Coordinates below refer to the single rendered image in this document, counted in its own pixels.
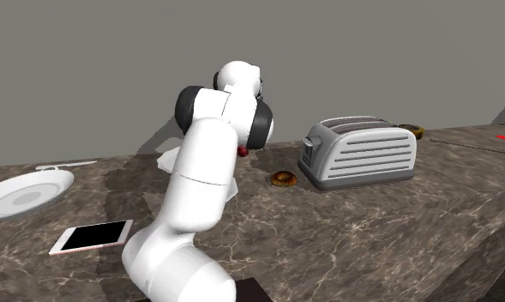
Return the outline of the brown glazed donut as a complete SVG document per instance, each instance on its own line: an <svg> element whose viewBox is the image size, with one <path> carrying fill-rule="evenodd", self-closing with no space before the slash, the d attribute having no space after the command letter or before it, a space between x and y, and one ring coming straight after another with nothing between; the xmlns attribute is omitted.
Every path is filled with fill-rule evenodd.
<svg viewBox="0 0 505 302"><path fill-rule="evenodd" d="M270 182L272 185L279 187L293 186L298 179L293 172L279 171L272 174Z"/></svg>
<svg viewBox="0 0 505 302"><path fill-rule="evenodd" d="M420 126L413 124L399 124L399 127L411 131L417 140L422 139L424 136L424 128Z"/></svg>

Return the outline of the white utensil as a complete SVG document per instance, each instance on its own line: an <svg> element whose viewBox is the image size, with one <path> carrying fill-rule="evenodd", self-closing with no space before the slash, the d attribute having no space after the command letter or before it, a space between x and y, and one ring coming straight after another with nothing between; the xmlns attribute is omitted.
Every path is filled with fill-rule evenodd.
<svg viewBox="0 0 505 302"><path fill-rule="evenodd" d="M90 160L90 161L78 161L78 162L70 162L70 163L60 163L60 164L54 164L54 165L43 165L43 166L36 166L35 170L36 171L43 171L47 169L59 169L60 167L73 167L73 166L86 166L86 165L91 165L98 162L97 160Z"/></svg>

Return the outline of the white round plate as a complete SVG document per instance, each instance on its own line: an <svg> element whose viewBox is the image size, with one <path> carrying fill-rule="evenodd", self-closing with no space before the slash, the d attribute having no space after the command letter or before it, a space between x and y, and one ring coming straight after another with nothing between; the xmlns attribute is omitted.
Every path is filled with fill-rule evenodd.
<svg viewBox="0 0 505 302"><path fill-rule="evenodd" d="M60 197L73 183L72 172L30 172L0 182L0 221L31 214Z"/></svg>

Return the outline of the silver toaster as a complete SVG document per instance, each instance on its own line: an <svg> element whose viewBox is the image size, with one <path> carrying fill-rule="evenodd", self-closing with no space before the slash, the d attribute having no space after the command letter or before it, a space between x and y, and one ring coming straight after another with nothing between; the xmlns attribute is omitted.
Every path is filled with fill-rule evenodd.
<svg viewBox="0 0 505 302"><path fill-rule="evenodd" d="M385 184L414 177L414 134L372 116L329 118L302 139L298 167L319 190Z"/></svg>

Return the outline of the white tablet with black screen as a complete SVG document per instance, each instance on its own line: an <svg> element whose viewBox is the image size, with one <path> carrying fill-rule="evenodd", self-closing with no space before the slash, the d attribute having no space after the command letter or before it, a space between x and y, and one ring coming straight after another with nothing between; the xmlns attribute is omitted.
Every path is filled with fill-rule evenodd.
<svg viewBox="0 0 505 302"><path fill-rule="evenodd" d="M51 247L48 254L52 256L123 245L132 224L132 220L118 220L67 228Z"/></svg>

